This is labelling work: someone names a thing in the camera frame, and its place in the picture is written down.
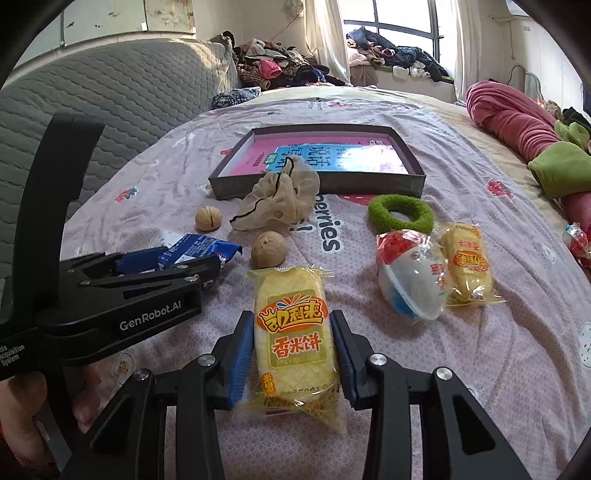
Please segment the person's left hand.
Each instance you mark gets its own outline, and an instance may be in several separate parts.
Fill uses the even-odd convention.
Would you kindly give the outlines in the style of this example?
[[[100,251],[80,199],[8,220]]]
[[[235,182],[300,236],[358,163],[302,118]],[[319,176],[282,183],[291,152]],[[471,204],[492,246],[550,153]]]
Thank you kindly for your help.
[[[85,367],[83,373],[86,386],[74,399],[72,412],[79,430],[86,433],[100,413],[96,389],[101,378],[92,366]],[[34,421],[46,396],[46,379],[40,373],[1,382],[2,436],[19,464],[32,471],[48,471],[54,463]]]

